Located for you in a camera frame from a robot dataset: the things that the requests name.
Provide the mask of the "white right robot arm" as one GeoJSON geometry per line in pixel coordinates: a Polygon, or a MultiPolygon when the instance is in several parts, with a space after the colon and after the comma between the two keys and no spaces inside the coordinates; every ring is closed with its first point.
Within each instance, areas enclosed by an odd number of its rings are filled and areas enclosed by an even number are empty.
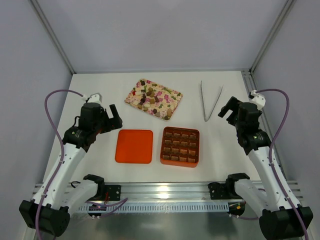
{"type": "Polygon", "coordinates": [[[253,163],[263,186],[259,190],[244,173],[230,174],[226,179],[230,193],[240,196],[252,208],[267,240],[308,239],[312,210],[302,206],[283,176],[272,142],[260,129],[261,107],[254,101],[242,102],[232,96],[218,116],[223,118],[228,111],[231,114],[226,120],[235,127],[238,144],[253,163]]]}

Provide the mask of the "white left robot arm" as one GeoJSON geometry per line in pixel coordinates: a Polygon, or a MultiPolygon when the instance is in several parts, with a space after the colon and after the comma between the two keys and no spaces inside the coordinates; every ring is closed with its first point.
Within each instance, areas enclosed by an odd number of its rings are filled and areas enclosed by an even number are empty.
{"type": "Polygon", "coordinates": [[[123,121],[114,104],[109,106],[113,117],[96,102],[84,103],[78,125],[70,127],[60,141],[61,151],[54,166],[31,200],[23,200],[19,212],[29,228],[54,237],[67,229],[72,214],[86,201],[104,197],[103,177],[87,174],[79,186],[65,194],[74,171],[96,141],[97,135],[122,128],[123,121]]]}

